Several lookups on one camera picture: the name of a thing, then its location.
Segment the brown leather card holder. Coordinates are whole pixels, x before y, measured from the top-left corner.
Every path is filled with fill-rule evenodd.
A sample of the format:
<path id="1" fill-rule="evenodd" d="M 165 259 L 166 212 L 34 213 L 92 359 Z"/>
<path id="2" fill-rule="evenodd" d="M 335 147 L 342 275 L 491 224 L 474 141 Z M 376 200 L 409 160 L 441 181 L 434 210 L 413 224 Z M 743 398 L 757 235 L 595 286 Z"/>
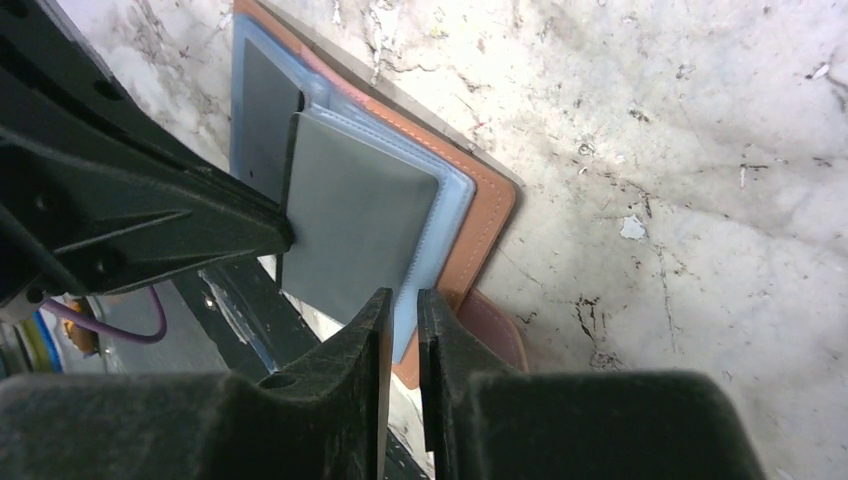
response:
<path id="1" fill-rule="evenodd" d="M 472 181 L 469 206 L 460 216 L 457 237 L 436 286 L 464 326 L 510 365 L 527 370 L 526 350 L 517 328 L 473 287 L 512 213 L 516 201 L 514 185 L 494 168 L 426 126 L 397 100 L 367 85 L 360 62 L 341 51 L 330 52 L 321 47 L 319 38 L 308 37 L 305 28 L 269 2 L 237 1 L 234 10 L 257 21 L 286 52 L 339 88 L 344 99 L 363 108 L 379 125 L 435 154 Z"/>

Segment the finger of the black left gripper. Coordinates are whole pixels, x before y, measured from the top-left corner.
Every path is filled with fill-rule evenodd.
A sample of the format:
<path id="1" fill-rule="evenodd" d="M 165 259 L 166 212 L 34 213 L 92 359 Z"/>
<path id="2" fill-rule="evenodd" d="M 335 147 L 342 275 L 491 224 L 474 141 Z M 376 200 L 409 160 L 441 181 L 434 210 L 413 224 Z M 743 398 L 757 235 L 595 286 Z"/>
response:
<path id="1" fill-rule="evenodd" d="M 199 169 L 199 156 L 141 110 L 56 1 L 1 3 L 1 68 L 120 143 Z"/>
<path id="2" fill-rule="evenodd" d="M 5 312 L 283 254 L 293 241 L 273 202 L 206 162 L 163 162 L 98 134 L 63 146 L 1 131 Z"/>

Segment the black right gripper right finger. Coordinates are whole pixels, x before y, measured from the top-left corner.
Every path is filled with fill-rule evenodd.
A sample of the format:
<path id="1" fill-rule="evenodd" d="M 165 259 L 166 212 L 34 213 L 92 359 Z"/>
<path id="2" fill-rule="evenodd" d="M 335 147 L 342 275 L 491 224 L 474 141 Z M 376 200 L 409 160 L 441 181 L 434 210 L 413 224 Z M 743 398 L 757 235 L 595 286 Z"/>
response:
<path id="1" fill-rule="evenodd" d="M 418 295 L 425 444 L 440 479 L 761 479 L 729 398 L 691 371 L 527 374 Z"/>

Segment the grey card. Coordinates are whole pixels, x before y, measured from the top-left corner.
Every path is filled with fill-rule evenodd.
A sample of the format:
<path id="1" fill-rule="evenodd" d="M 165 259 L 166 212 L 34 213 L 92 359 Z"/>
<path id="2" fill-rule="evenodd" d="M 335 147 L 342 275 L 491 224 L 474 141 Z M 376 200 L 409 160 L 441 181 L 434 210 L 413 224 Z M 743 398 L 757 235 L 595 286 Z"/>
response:
<path id="1" fill-rule="evenodd" d="M 377 289 L 400 289 L 438 191 L 434 175 L 298 114 L 283 289 L 350 321 Z"/>

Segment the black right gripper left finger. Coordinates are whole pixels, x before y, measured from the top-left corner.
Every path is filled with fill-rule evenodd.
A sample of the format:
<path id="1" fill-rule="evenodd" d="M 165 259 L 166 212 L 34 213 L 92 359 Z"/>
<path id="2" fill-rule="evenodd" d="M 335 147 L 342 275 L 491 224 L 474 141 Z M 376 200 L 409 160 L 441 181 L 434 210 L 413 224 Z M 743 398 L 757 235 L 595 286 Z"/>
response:
<path id="1" fill-rule="evenodd" d="M 392 293 L 260 382 L 28 374 L 1 384 L 5 479 L 380 479 Z"/>

